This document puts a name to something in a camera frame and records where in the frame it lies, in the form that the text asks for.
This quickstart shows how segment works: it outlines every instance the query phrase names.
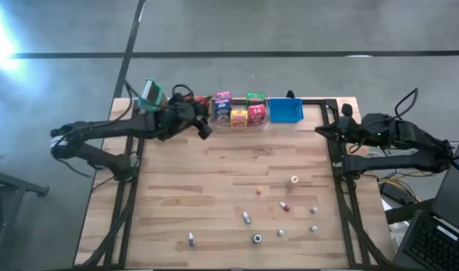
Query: white cylinder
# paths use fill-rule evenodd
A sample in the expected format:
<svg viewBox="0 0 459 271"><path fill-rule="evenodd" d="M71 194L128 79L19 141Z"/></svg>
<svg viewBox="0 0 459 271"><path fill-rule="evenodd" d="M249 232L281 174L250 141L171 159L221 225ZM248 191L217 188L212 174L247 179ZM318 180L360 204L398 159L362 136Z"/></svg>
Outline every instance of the white cylinder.
<svg viewBox="0 0 459 271"><path fill-rule="evenodd" d="M296 186L296 184L298 184L298 177L291 176L290 180L288 181L288 183L286 183L285 187L288 191L291 191L293 187Z"/></svg>

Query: black floor stripe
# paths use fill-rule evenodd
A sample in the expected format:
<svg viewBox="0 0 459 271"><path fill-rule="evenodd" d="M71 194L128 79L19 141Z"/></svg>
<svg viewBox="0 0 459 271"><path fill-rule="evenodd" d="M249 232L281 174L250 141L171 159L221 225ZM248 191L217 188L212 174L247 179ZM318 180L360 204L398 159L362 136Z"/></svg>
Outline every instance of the black floor stripe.
<svg viewBox="0 0 459 271"><path fill-rule="evenodd" d="M139 23L145 3L146 0L139 0L138 2L134 20L132 21L131 33L129 34L129 40L127 41L126 52L124 53L123 64L121 65L121 70L119 70L119 75L117 76L113 98L120 98L123 92L124 80L127 76L129 62L131 61L131 54L134 49L134 43L136 42L136 36L138 35Z"/></svg>
<svg viewBox="0 0 459 271"><path fill-rule="evenodd" d="M15 53L11 59L113 59L124 53Z"/></svg>
<svg viewBox="0 0 459 271"><path fill-rule="evenodd" d="M350 56L459 56L459 50L398 51L233 51L233 52L141 52L132 58L202 59L202 58L266 58L266 57L350 57Z"/></svg>
<svg viewBox="0 0 459 271"><path fill-rule="evenodd" d="M459 50L395 50L395 51L227 51L227 52L136 52L135 35L130 37L128 53L15 53L11 59L115 59L123 58L123 68L133 59L204 59L204 58L271 58L271 57L410 57L410 56L459 56Z"/></svg>

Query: gray concrete floor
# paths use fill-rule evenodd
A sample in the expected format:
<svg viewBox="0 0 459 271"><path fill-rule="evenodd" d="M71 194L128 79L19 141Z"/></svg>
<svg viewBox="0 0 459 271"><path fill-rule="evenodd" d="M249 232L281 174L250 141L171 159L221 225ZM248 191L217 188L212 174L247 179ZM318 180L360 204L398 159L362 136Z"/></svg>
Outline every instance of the gray concrete floor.
<svg viewBox="0 0 459 271"><path fill-rule="evenodd" d="M124 52L136 5L0 1L0 20L14 52ZM182 50L459 50L459 1L149 1L134 51ZM0 62L0 171L50 186L45 198L26 195L1 270L71 266L91 180L52 159L49 131L107 118L121 63ZM419 87L406 119L436 137L459 139L459 56L133 59L127 77L138 90L151 77L166 91L186 83L204 95L257 90L279 96L292 89L298 96L356 96L364 114L393 114L393 106ZM70 162L93 173L80 160ZM441 180L406 179L422 199L433 197Z"/></svg>

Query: laptop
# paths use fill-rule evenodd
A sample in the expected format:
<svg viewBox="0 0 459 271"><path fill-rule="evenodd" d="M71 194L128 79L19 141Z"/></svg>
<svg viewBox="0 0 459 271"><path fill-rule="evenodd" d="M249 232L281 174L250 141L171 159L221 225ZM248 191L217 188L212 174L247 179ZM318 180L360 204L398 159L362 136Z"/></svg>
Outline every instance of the laptop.
<svg viewBox="0 0 459 271"><path fill-rule="evenodd" d="M430 210L419 210L394 258L397 266L459 270L459 146Z"/></svg>

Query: clear plastic container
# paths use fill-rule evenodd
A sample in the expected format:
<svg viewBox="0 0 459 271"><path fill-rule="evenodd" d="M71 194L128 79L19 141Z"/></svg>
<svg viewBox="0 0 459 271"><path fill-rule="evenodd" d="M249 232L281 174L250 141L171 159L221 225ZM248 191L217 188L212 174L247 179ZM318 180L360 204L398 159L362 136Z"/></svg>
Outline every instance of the clear plastic container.
<svg viewBox="0 0 459 271"><path fill-rule="evenodd" d="M233 127L231 126L231 122L216 122L214 119L214 99L211 101L211 107L210 107L210 112L211 112L211 128L216 131L216 132L262 132L265 128L265 125L268 123L269 120L269 104L268 104L268 97L265 96L265 100L263 102L263 105L265 106L266 109L266 116L262 123L259 124L249 124L248 120L248 125L246 127ZM246 107L246 99L245 98L233 98L233 108L232 110L247 110Z"/></svg>

